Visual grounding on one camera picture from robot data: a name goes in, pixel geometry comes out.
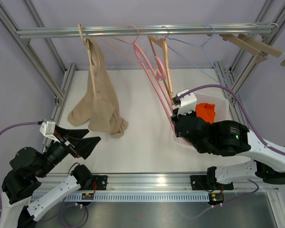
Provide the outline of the orange t shirt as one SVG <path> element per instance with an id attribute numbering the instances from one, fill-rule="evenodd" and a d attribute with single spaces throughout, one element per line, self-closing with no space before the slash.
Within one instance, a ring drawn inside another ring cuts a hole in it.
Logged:
<path id="1" fill-rule="evenodd" d="M 204 121 L 209 122 L 210 124 L 215 121 L 215 104 L 209 103 L 200 103 L 196 105 L 195 109 L 197 117 L 202 118 Z"/>

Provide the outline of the beige garment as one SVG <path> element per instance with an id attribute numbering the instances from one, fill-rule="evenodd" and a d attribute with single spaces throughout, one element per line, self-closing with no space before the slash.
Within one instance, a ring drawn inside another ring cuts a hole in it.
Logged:
<path id="1" fill-rule="evenodd" d="M 88 122 L 89 130 L 120 138 L 128 123 L 120 115 L 118 98 L 105 67 L 104 55 L 93 38 L 85 38 L 83 43 L 89 60 L 87 91 L 68 114 L 67 120 L 72 126 Z"/>

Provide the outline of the thick pink plastic hanger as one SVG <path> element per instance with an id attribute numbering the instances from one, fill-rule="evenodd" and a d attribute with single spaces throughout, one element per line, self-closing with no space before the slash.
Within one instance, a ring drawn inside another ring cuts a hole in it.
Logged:
<path id="1" fill-rule="evenodd" d="M 159 57 L 154 56 L 156 64 L 159 65 L 158 68 L 156 69 L 137 44 L 133 44 L 133 50 L 143 70 L 145 71 L 149 81 L 151 82 L 155 93 L 157 94 L 157 97 L 169 121 L 172 132 L 175 133 L 175 126 L 171 120 L 173 107 L 171 104 L 171 98 L 169 97 L 169 92 L 164 86 L 164 82 L 167 79 L 167 74 L 162 61 L 160 60 Z"/>

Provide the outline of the beige hanger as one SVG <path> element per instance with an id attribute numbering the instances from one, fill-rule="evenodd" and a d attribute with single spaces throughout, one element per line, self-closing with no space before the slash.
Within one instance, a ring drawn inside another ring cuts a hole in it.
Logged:
<path id="1" fill-rule="evenodd" d="M 83 26 L 81 25 L 81 23 L 78 24 L 78 31 L 81 40 L 87 49 L 89 65 L 99 68 L 100 67 L 99 57 L 95 52 L 93 43 L 90 41 L 87 35 L 83 34 Z"/>

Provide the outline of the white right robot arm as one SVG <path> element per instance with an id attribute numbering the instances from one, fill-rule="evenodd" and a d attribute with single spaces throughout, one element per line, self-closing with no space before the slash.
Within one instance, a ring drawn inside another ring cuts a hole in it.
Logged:
<path id="1" fill-rule="evenodd" d="M 250 158 L 238 165 L 209 167 L 205 183 L 210 189 L 253 178 L 285 185 L 285 147 L 260 140 L 251 129 L 232 120 L 209 123 L 196 114 L 174 114 L 171 121 L 176 137 L 199 153 Z"/>

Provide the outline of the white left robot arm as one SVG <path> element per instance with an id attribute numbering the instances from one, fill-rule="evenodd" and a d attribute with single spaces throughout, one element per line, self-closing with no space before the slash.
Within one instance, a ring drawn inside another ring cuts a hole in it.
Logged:
<path id="1" fill-rule="evenodd" d="M 10 161 L 11 171 L 4 178 L 0 192 L 0 228 L 34 228 L 37 222 L 63 198 L 76 190 L 91 187 L 93 175 L 85 165 L 76 166 L 54 189 L 32 202 L 31 197 L 46 177 L 64 158 L 87 159 L 99 136 L 86 137 L 89 130 L 70 130 L 42 125 L 41 133 L 52 139 L 43 153 L 32 147 L 19 150 Z"/>

